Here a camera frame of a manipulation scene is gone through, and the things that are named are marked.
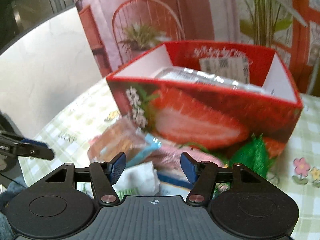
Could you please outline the pink knitted cloth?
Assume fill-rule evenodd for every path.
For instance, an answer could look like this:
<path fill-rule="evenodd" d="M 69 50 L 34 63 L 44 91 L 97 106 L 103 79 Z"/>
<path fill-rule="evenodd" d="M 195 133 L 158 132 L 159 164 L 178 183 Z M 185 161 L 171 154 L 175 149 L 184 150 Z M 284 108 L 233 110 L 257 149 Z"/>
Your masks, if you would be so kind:
<path fill-rule="evenodd" d="M 159 150 L 152 152 L 144 162 L 152 162 L 154 168 L 163 175 L 171 176 L 174 178 L 181 178 L 182 180 L 187 181 L 180 165 L 180 158 L 183 152 L 187 152 L 191 157 L 196 161 L 210 161 L 216 163 L 218 167 L 225 167 L 226 165 L 219 158 L 204 153 L 196 148 L 185 147 L 176 147 L 170 145 L 162 145 Z"/>

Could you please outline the bread snack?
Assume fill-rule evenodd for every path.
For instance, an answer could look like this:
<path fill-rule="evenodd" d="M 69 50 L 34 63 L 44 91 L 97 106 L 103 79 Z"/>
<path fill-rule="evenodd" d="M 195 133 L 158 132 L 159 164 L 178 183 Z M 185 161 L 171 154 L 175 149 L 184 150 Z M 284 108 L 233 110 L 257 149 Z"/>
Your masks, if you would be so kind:
<path fill-rule="evenodd" d="M 156 137 L 144 133 L 130 119 L 121 118 L 90 142 L 87 155 L 92 163 L 109 162 L 123 152 L 126 155 L 126 167 L 132 167 L 142 163 L 161 145 Z"/>

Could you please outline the green tassel ornament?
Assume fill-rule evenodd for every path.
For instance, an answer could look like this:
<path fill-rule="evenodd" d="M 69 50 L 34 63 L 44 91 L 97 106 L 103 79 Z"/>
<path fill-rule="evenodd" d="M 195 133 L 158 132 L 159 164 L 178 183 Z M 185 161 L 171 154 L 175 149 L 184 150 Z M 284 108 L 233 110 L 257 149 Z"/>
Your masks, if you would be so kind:
<path fill-rule="evenodd" d="M 273 161 L 269 158 L 262 136 L 253 135 L 248 143 L 235 152 L 229 160 L 229 166 L 237 163 L 243 164 L 263 178 L 267 178 Z"/>

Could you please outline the white tissue pack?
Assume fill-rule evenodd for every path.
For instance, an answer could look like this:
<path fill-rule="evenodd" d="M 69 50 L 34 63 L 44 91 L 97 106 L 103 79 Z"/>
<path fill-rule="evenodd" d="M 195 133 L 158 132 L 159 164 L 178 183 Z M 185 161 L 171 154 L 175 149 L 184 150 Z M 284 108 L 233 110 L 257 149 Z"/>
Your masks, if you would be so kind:
<path fill-rule="evenodd" d="M 124 196 L 155 196 L 160 190 L 160 180 L 153 162 L 125 169 L 113 188 L 120 199 Z"/>

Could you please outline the printed room backdrop poster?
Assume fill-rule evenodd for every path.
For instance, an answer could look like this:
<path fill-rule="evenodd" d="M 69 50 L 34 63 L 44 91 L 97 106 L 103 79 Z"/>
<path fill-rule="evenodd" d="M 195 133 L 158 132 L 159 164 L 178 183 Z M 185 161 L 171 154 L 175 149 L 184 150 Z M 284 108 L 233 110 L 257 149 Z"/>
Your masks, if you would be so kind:
<path fill-rule="evenodd" d="M 319 73 L 319 0 L 75 0 L 102 76 L 164 41 L 275 49 L 302 93 Z"/>

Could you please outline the green checkered tablecloth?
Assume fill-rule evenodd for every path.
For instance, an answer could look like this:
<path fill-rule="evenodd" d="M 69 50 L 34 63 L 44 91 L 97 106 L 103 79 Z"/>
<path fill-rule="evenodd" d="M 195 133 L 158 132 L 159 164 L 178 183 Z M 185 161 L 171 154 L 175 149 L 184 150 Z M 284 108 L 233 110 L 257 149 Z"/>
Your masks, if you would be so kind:
<path fill-rule="evenodd" d="M 304 109 L 285 151 L 272 168 L 272 181 L 297 203 L 294 239 L 319 239 L 319 98 L 302 94 Z M 60 165 L 87 167 L 91 140 L 103 133 L 119 112 L 106 80 L 93 85 L 35 135 L 55 152 L 55 159 L 20 158 L 24 180 L 32 185 Z"/>

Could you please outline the red strawberry cardboard box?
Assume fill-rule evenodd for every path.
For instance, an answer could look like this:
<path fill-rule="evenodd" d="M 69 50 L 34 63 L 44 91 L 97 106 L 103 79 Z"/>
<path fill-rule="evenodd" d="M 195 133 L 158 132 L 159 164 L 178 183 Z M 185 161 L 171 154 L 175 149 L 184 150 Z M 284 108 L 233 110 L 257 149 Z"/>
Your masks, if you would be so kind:
<path fill-rule="evenodd" d="M 184 68 L 213 74 L 214 66 L 246 63 L 243 89 L 158 78 Z M 290 71 L 273 49 L 216 41 L 172 41 L 147 51 L 108 75 L 117 106 L 142 129 L 177 144 L 195 143 L 232 154 L 252 135 L 267 140 L 269 154 L 283 152 L 303 110 Z"/>

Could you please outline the clear plastic packet in box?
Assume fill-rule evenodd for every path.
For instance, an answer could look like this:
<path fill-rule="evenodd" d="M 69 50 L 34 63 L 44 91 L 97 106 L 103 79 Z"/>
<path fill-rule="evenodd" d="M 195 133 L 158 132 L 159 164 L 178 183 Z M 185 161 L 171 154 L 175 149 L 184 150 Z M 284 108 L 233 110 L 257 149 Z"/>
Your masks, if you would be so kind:
<path fill-rule="evenodd" d="M 152 74 L 154 79 L 220 86 L 261 95 L 271 95 L 262 87 L 183 67 L 163 67 Z"/>

